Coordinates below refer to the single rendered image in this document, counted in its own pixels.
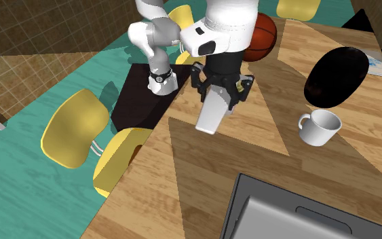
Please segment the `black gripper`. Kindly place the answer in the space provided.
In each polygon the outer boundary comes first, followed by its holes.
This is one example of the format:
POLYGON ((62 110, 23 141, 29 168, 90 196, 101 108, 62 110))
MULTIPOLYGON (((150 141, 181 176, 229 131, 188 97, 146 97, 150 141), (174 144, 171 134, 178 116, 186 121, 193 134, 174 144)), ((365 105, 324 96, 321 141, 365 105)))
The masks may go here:
POLYGON ((244 51, 240 52, 224 52, 220 54, 212 54, 206 57, 205 66, 200 62, 194 62, 191 67, 191 86, 197 89, 201 95, 201 102, 205 101, 207 88, 212 84, 212 75, 237 75, 237 79, 233 79, 229 85, 228 93, 231 97, 229 110, 232 110, 240 101, 244 102, 252 87, 253 75, 240 75, 240 68, 244 51), (207 80, 201 81, 199 74, 203 71, 207 80))

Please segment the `white rectangular box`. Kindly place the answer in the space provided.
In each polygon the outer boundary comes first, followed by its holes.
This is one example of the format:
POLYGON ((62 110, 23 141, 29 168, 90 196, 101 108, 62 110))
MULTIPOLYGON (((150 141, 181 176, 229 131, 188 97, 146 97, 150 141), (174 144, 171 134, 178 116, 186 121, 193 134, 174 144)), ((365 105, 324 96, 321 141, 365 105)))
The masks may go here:
POLYGON ((231 115, 234 111, 234 107, 232 110, 229 110, 230 101, 231 97, 225 88, 211 85, 197 119, 195 129, 208 134, 214 134, 222 119, 226 115, 231 115))

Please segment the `orange basketball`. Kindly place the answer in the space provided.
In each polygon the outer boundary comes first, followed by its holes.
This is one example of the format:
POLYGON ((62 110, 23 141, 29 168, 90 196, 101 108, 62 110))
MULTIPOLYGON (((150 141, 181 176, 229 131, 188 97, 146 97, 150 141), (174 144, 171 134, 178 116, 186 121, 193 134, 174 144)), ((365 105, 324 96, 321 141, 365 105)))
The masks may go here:
POLYGON ((275 22, 266 14, 258 13, 250 46, 245 50, 243 60, 255 62, 272 51, 277 40, 275 22))

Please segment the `yellow chair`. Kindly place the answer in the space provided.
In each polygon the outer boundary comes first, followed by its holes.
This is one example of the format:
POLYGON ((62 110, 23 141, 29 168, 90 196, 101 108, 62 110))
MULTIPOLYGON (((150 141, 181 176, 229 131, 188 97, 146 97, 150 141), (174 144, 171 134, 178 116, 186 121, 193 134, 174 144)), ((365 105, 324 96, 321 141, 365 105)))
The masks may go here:
POLYGON ((95 138, 109 122, 107 108, 88 89, 82 89, 55 111, 41 137, 41 149, 48 158, 66 168, 77 168, 89 151, 98 157, 93 186, 108 197, 134 156, 152 133, 146 128, 126 128, 103 149, 95 138))
MULTIPOLYGON (((169 17, 179 25, 183 30, 192 24, 194 24, 191 7, 189 5, 181 5, 173 9, 169 14, 169 17)), ((180 55, 176 59, 176 65, 192 65, 194 62, 201 61, 203 57, 192 57, 190 53, 185 51, 182 43, 179 43, 180 55)))
POLYGON ((280 18, 308 21, 315 16, 320 2, 321 0, 279 0, 276 14, 280 18))

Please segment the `dark robot stand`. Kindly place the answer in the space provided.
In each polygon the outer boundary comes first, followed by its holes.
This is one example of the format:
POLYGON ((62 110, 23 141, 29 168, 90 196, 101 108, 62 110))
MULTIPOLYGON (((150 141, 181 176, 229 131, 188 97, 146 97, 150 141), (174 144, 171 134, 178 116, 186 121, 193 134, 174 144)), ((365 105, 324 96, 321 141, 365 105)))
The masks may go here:
POLYGON ((178 91, 158 96, 148 89, 149 66, 132 64, 111 119, 117 131, 126 128, 154 129, 178 91))

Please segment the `white mug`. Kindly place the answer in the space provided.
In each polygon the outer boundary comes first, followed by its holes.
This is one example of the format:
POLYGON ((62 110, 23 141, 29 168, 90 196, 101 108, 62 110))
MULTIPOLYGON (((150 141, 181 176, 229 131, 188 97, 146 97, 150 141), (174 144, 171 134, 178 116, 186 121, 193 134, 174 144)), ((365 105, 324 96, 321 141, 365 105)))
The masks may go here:
POLYGON ((331 111, 316 109, 298 120, 299 136, 308 145, 321 147, 342 127, 341 119, 331 111))

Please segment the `black oval object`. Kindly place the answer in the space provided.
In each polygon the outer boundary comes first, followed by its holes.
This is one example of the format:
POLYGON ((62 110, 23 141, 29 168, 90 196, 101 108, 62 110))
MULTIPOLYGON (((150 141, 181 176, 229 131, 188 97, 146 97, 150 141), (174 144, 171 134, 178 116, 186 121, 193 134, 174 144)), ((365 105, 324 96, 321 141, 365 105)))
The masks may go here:
POLYGON ((304 96, 313 106, 332 108, 347 100, 368 73, 367 55, 353 47, 327 52, 315 64, 304 87, 304 96))

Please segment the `wooden table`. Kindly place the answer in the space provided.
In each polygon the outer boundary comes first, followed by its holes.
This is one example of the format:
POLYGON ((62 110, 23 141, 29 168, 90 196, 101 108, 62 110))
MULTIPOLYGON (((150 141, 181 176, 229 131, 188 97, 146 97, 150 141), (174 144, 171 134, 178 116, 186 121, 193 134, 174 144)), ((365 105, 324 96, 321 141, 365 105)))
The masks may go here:
POLYGON ((312 147, 297 122, 312 111, 303 88, 328 51, 379 51, 373 33, 276 19, 271 53, 242 65, 255 76, 216 134, 197 131, 197 90, 181 90, 83 239, 219 239, 235 178, 248 174, 382 224, 382 77, 367 75, 333 112, 342 128, 312 147))

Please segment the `blue and white book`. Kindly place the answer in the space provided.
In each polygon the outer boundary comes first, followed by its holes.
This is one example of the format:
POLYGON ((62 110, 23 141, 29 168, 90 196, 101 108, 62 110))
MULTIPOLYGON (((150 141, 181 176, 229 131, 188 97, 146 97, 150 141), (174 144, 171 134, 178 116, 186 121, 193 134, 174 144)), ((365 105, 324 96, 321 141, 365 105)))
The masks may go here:
POLYGON ((382 55, 380 52, 361 49, 368 58, 368 74, 382 77, 382 55))

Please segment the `teal rug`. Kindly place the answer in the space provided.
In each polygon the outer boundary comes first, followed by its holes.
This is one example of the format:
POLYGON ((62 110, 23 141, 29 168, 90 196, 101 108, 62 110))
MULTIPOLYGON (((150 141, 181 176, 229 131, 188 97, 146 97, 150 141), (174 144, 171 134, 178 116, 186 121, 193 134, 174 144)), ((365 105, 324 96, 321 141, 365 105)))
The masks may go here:
POLYGON ((146 60, 126 33, 139 20, 134 0, 0 0, 0 239, 79 239, 104 203, 96 155, 70 170, 40 140, 80 89, 115 106, 130 65, 146 60))

